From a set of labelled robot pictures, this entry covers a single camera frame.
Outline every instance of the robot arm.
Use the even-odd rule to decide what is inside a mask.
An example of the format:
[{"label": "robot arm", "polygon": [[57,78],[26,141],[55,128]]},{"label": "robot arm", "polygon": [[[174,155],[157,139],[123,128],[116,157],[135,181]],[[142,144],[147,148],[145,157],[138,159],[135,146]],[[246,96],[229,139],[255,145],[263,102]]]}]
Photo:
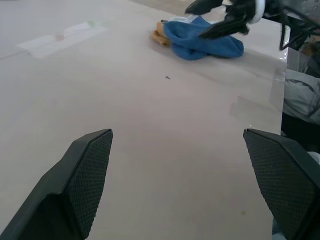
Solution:
[{"label": "robot arm", "polygon": [[[211,9],[222,5],[223,0],[196,0],[186,10],[186,14],[203,15],[209,13]],[[216,39],[224,36],[228,36],[235,33],[241,33],[247,35],[249,33],[248,24],[255,24],[264,17],[276,17],[279,16],[280,23],[282,24],[282,36],[280,40],[280,50],[285,49],[291,43],[283,46],[283,38],[285,32],[285,25],[291,28],[296,28],[302,34],[320,35],[317,29],[320,29],[320,25],[307,16],[310,13],[306,9],[305,5],[304,13],[299,12],[292,8],[290,1],[293,0],[235,0],[234,3],[226,7],[226,15],[223,21],[217,22],[209,27],[207,30],[200,34],[200,37],[206,39]],[[298,0],[299,3],[305,4],[306,1],[313,1],[317,3],[317,0]],[[313,11],[317,10],[317,5],[309,5],[308,8],[312,8]],[[287,14],[294,13],[296,17],[302,20],[301,25],[290,24]]]}]

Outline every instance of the gray fabric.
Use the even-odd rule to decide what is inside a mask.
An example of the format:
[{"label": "gray fabric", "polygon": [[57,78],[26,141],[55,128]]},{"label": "gray fabric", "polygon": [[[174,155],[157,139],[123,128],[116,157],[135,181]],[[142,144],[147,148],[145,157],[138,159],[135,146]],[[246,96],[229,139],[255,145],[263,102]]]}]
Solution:
[{"label": "gray fabric", "polygon": [[287,69],[283,112],[320,125],[320,78]]}]

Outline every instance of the white table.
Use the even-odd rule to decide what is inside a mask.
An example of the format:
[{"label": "white table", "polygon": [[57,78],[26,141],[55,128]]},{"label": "white table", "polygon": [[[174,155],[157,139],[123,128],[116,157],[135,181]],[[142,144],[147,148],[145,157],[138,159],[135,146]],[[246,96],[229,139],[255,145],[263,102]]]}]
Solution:
[{"label": "white table", "polygon": [[[270,240],[242,133],[280,132],[280,27],[237,35],[241,58],[184,61],[150,34],[188,2],[140,3],[0,2],[0,231],[73,140],[112,128],[90,240]],[[17,46],[88,20],[106,31],[42,58]]]}]

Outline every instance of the blue towel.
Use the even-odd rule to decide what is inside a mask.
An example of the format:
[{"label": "blue towel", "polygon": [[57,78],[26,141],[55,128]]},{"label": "blue towel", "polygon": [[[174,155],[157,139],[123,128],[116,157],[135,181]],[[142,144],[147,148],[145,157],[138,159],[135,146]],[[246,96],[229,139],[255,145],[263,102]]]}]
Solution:
[{"label": "blue towel", "polygon": [[165,22],[163,29],[172,42],[173,52],[185,60],[198,60],[208,55],[236,58],[244,54],[243,43],[233,36],[217,39],[200,38],[199,34],[210,26],[209,22],[198,16],[191,23]]}]

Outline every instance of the table surface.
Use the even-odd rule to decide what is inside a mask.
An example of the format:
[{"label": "table surface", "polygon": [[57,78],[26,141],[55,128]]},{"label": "table surface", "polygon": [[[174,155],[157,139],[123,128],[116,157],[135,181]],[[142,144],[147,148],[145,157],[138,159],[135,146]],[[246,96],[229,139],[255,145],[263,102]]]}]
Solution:
[{"label": "table surface", "polygon": [[[280,26],[235,35],[241,58],[185,61],[150,34],[189,3],[0,1],[0,231],[73,140],[112,128],[90,240],[271,239],[242,134],[280,132]],[[47,55],[21,48],[86,21],[103,31]]]}]

